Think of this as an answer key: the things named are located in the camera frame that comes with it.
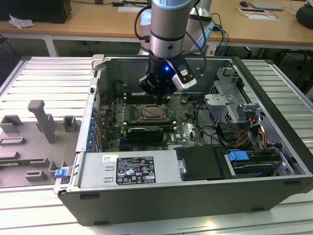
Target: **blue plastic tab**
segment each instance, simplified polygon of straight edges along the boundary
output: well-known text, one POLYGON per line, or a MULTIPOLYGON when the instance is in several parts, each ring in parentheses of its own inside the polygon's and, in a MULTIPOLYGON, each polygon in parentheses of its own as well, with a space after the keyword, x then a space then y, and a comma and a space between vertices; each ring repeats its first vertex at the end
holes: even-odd
POLYGON ((141 14, 141 26, 147 26, 151 24, 151 9, 147 9, 141 14))
POLYGON ((94 133, 94 128, 93 127, 89 128, 89 132, 93 134, 94 133))
POLYGON ((96 122, 95 121, 90 121, 90 126, 95 126, 96 122))
POLYGON ((87 143, 87 149, 92 149, 92 144, 91 143, 87 143))
POLYGON ((92 139, 93 139, 93 135, 89 134, 87 140, 92 141, 92 139))
POLYGON ((191 0, 153 0, 154 4, 165 10, 178 10, 191 3, 191 0))
POLYGON ((228 153, 230 161, 249 161, 249 156, 245 151, 231 151, 228 153))
POLYGON ((68 172, 68 169, 57 169, 55 171, 55 174, 54 174, 54 177, 56 179, 66 179, 67 178, 67 172, 68 172))

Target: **gray 3d printed part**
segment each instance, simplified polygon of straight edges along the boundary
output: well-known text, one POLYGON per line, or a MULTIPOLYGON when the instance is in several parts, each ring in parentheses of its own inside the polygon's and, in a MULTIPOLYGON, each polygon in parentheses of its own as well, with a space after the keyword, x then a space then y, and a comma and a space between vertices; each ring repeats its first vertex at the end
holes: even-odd
POLYGON ((20 156, 18 152, 7 152, 7 153, 0 153, 0 161, 3 160, 15 160, 20 156))
MULTIPOLYGON (((55 125, 56 125, 56 124, 55 124, 55 122, 54 122, 53 116, 52 116, 51 114, 47 114, 46 116, 47 116, 47 118, 48 118, 48 122, 49 122, 50 128, 52 128, 53 130, 55 130, 55 125)), ((39 123, 36 123, 36 125, 37 125, 37 127, 38 127, 38 130, 39 130, 40 132, 42 132, 43 130, 40 128, 39 123)))
POLYGON ((26 172, 25 178, 28 181, 46 180, 47 175, 43 170, 29 170, 26 172))
POLYGON ((28 105, 28 110, 32 112, 38 123, 40 128, 45 134, 45 137, 47 138, 49 143, 54 143, 55 142, 55 134, 53 129, 51 128, 49 124, 49 120, 45 114, 44 111, 44 106, 45 103, 43 100, 31 100, 29 105, 28 105))
POLYGON ((77 122, 75 116, 65 116, 63 119, 63 126, 65 132, 77 131, 77 122))
POLYGON ((25 142, 26 140, 23 137, 0 138, 0 146, 20 145, 20 144, 24 144, 25 142))
POLYGON ((18 131, 15 125, 22 125, 20 118, 17 115, 6 115, 3 117, 0 127, 6 134, 16 134, 18 131))
POLYGON ((56 171, 57 169, 59 169, 59 168, 56 166, 55 162, 54 162, 54 161, 51 161, 51 162, 50 162, 50 166, 49 166, 48 172, 51 174, 51 176, 52 176, 53 178, 54 178, 54 175, 55 175, 55 171, 56 171))
POLYGON ((45 167, 50 166, 50 161, 48 158, 44 158, 42 161, 31 161, 30 165, 33 167, 45 167))

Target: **ventilation grille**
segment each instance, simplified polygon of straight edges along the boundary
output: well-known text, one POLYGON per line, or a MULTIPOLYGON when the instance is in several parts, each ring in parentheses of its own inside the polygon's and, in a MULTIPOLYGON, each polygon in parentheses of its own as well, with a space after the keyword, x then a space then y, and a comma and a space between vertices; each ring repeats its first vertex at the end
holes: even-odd
POLYGON ((211 86, 210 94, 219 94, 219 91, 214 85, 211 86))
POLYGON ((227 112, 227 114, 225 116, 225 122, 227 122, 227 124, 231 124, 232 123, 232 118, 229 115, 229 112, 227 112))
POLYGON ((214 125, 217 125, 220 122, 222 122, 222 119, 219 116, 217 116, 213 121, 214 125))

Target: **sticker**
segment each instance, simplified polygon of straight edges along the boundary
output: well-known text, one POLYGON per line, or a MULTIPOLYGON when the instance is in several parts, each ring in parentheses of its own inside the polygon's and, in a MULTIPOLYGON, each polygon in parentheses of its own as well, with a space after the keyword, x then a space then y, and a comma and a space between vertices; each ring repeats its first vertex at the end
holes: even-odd
POLYGON ((116 161, 117 158, 118 158, 118 155, 104 154, 102 156, 102 161, 103 162, 116 161))
POLYGON ((116 183, 118 185, 150 184, 155 182, 156 172, 153 157, 117 158, 116 183))

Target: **table leg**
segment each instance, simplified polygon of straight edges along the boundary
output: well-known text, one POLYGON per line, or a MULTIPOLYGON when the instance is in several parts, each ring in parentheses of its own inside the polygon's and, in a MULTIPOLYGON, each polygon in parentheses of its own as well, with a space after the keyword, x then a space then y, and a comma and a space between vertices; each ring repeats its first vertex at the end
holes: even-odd
POLYGON ((47 49, 49 51, 49 55, 52 57, 56 57, 59 56, 58 51, 56 50, 56 48, 54 47, 54 43, 53 43, 53 37, 47 37, 44 39, 45 40, 45 45, 47 46, 47 49))

